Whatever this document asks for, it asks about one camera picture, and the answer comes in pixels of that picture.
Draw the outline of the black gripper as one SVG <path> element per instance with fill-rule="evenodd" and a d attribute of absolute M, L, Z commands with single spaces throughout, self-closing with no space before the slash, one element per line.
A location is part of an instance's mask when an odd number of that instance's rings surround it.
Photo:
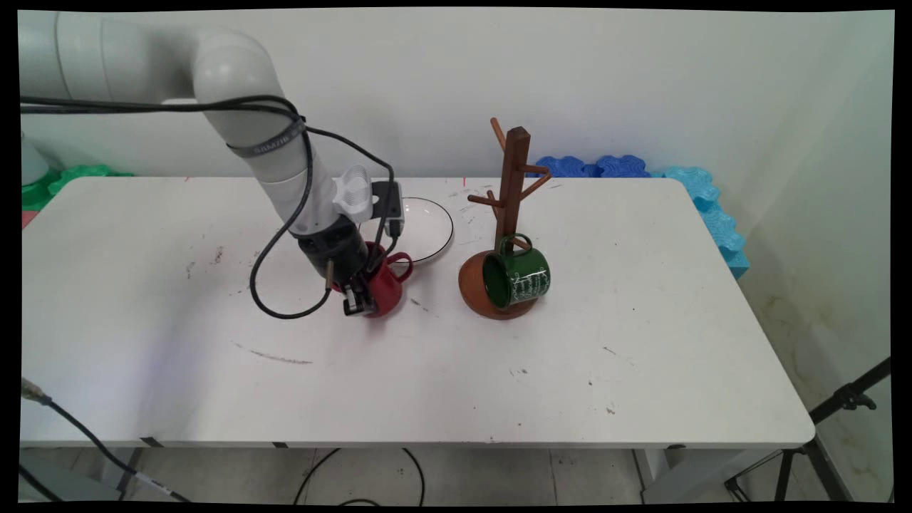
<path fill-rule="evenodd" d="M 346 317 L 371 317 L 377 302 L 364 277 L 353 277 L 367 269 L 368 248 L 351 219 L 339 217 L 320 232 L 298 236 L 300 250 L 317 273 L 333 286 L 343 286 Z"/>

